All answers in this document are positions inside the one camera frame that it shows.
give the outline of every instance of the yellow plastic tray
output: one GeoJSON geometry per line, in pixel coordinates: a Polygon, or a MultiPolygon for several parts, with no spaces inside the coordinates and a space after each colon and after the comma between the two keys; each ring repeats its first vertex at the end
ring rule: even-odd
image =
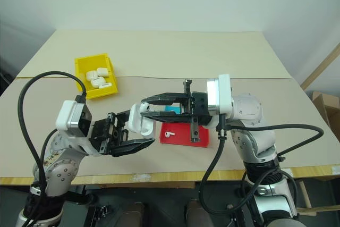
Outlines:
{"type": "Polygon", "coordinates": [[[98,98],[105,95],[110,95],[118,92],[117,81],[115,74],[113,72],[113,66],[108,57],[107,53],[97,54],[93,56],[87,56],[82,58],[74,59],[75,65],[75,76],[78,77],[85,85],[87,96],[86,99],[98,98]],[[97,68],[107,68],[109,77],[104,77],[106,82],[112,83],[112,86],[95,89],[92,87],[91,83],[86,80],[86,73],[91,70],[96,70],[97,68]]]}

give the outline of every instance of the blue object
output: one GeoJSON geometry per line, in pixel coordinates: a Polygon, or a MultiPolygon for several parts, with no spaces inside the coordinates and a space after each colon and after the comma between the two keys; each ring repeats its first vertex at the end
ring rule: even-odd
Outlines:
{"type": "Polygon", "coordinates": [[[179,106],[165,106],[165,111],[174,111],[176,114],[181,113],[181,109],[179,106]]]}

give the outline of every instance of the beige table surface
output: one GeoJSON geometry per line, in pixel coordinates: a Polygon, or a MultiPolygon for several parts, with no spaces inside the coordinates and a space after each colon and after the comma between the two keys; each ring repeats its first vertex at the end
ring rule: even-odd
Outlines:
{"type": "MultiPolygon", "coordinates": [[[[20,90],[28,79],[16,79],[0,97],[0,183],[30,184],[33,158],[23,140],[16,105],[20,90]]],[[[106,117],[108,112],[129,109],[141,99],[163,92],[182,92],[182,79],[119,77],[119,94],[88,100],[93,120],[106,117]]],[[[233,79],[233,95],[249,92],[263,104],[269,124],[305,123],[324,129],[317,141],[286,155],[282,167],[292,168],[295,177],[332,175],[332,166],[340,165],[340,143],[325,124],[312,102],[292,79],[233,79]]],[[[206,80],[194,79],[192,90],[205,91],[206,80]]],[[[78,93],[69,78],[43,78],[28,91],[24,116],[28,131],[37,150],[47,134],[54,129],[55,119],[63,100],[74,99],[78,93]]],[[[86,157],[73,184],[131,183],[200,180],[218,147],[217,135],[210,133],[208,148],[160,144],[160,123],[156,141],[148,148],[119,158],[111,156],[86,157]]],[[[278,151],[314,134],[313,131],[290,129],[276,131],[278,151]]],[[[224,152],[211,180],[240,179],[243,164],[230,134],[224,152]]]]}
{"type": "Polygon", "coordinates": [[[291,78],[261,32],[56,30],[18,77],[74,74],[74,58],[108,53],[118,77],[291,78]]]}

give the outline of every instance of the red plastic tray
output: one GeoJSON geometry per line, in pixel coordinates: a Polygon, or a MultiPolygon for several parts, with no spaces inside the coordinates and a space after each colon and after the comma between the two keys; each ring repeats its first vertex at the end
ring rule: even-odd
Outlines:
{"type": "Polygon", "coordinates": [[[182,146],[196,146],[196,147],[208,147],[209,145],[209,130],[199,126],[199,142],[191,142],[190,138],[190,124],[189,123],[162,123],[159,141],[162,144],[173,144],[182,146]],[[165,137],[165,132],[172,132],[175,135],[165,137]]]}

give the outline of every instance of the white earbud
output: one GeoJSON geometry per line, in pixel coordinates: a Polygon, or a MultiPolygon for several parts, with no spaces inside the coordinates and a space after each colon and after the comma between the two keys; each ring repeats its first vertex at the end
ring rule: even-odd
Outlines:
{"type": "Polygon", "coordinates": [[[107,68],[97,68],[97,74],[99,77],[108,77],[108,69],[107,68]]]}
{"type": "Polygon", "coordinates": [[[86,80],[88,80],[89,82],[97,77],[98,77],[98,73],[96,70],[91,70],[89,72],[86,72],[86,80]]]}
{"type": "Polygon", "coordinates": [[[110,86],[112,86],[112,83],[110,83],[110,82],[103,83],[102,85],[99,85],[99,89],[100,88],[105,88],[105,87],[110,87],[110,86]]]}
{"type": "Polygon", "coordinates": [[[169,138],[170,135],[171,135],[171,136],[174,136],[175,133],[172,133],[172,132],[169,132],[169,131],[165,131],[165,137],[166,137],[166,138],[169,138]]]}
{"type": "Polygon", "coordinates": [[[140,105],[139,112],[143,113],[143,112],[148,112],[149,110],[150,110],[150,104],[149,103],[143,102],[140,105]]]}
{"type": "Polygon", "coordinates": [[[104,77],[97,77],[91,80],[91,85],[94,88],[99,88],[100,85],[106,83],[104,77]]]}

